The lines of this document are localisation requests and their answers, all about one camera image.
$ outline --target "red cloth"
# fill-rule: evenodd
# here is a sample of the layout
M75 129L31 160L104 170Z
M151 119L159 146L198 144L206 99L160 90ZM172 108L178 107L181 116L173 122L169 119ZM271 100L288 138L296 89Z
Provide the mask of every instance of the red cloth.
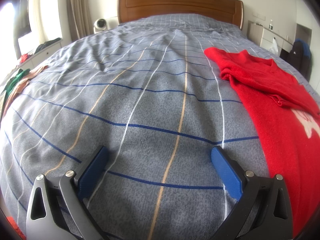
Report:
M26 240L26 236L21 232L20 228L17 226L16 222L14 221L13 217L7 217L7 220L13 227L13 229L17 232L17 234L23 239Z
M219 66L247 109L262 145L270 176L286 182L296 236L320 201L319 107L292 75L274 60L246 50L227 53L208 48L205 55Z
M20 58L20 64L25 62L28 58L30 58L30 55L28 53L23 54Z

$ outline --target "curtain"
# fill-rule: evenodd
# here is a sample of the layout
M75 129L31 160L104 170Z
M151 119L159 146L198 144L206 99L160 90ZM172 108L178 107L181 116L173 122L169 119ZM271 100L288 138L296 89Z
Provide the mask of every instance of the curtain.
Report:
M79 39L79 33L77 31L75 17L73 16L73 12L72 12L71 0L67 0L67 14L68 14L71 41L74 42Z
M72 15L69 14L69 23L70 21L74 21L76 27L76 39L81 39L85 36L93 34L93 25L89 11L89 3L88 0L70 0Z
M39 44L45 43L48 38L43 30L40 11L40 0L29 0L28 9L31 32L35 35Z

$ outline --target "gray plaid bedsheet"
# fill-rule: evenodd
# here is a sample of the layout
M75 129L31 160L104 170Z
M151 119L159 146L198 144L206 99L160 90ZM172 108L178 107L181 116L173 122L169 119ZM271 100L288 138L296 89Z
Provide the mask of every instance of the gray plaid bedsheet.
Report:
M47 60L1 122L1 191L21 230L36 176L61 176L105 145L107 171L84 202L111 239L208 239L235 204L212 147L268 176L247 111L203 53L212 46L273 58L320 102L292 66L201 15L148 17L78 40Z

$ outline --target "beige cloth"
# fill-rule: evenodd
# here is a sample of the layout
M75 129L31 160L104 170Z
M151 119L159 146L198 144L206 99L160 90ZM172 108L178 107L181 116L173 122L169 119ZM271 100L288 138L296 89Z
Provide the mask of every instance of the beige cloth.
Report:
M30 83L30 80L32 78L34 78L36 75L38 75L39 73L41 73L44 69L46 69L48 67L48 65L39 65L38 67L34 68L33 70L31 70L29 72L28 75L26 75L23 79L21 79L16 86L14 87L14 89L12 90L11 94L9 95L5 106L4 106L4 111L3 111L3 115L2 118L5 116L5 114L7 113L9 107L11 106L13 100L17 97L18 94L20 94L22 92L22 90Z

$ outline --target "beige curtain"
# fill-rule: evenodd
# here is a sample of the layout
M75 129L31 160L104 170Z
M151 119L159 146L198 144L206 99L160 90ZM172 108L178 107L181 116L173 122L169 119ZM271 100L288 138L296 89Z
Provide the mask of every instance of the beige curtain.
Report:
M69 22L70 20L72 21L73 18L77 35L77 38L71 37L71 39L77 40L93 34L93 25L90 16L88 0L70 0L70 3L72 13L69 13Z
M40 10L40 0L29 0L29 22L31 31L37 38L39 44L44 43L48 40L47 35L44 33L42 20L41 20L41 10Z

